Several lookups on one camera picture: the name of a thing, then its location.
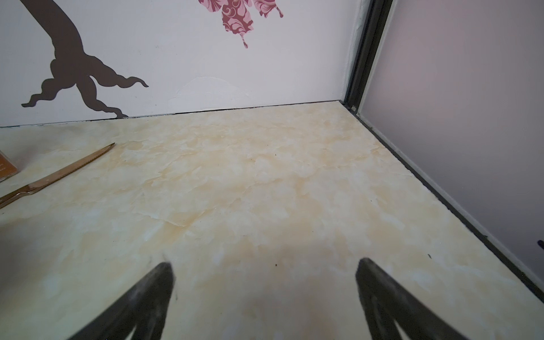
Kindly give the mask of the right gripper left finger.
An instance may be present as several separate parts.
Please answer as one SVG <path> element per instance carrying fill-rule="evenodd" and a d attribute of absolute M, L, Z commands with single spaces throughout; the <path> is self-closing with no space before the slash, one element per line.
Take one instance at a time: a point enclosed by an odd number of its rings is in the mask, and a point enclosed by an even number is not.
<path fill-rule="evenodd" d="M 175 276 L 162 262 L 72 339 L 161 339 Z"/>

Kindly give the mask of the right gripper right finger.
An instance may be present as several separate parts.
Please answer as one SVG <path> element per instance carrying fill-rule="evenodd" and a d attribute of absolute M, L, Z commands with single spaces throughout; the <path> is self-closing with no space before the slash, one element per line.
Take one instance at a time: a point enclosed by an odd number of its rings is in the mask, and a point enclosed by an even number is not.
<path fill-rule="evenodd" d="M 372 339 L 464 339 L 373 260 L 362 258 L 356 271 L 359 300 Z"/>

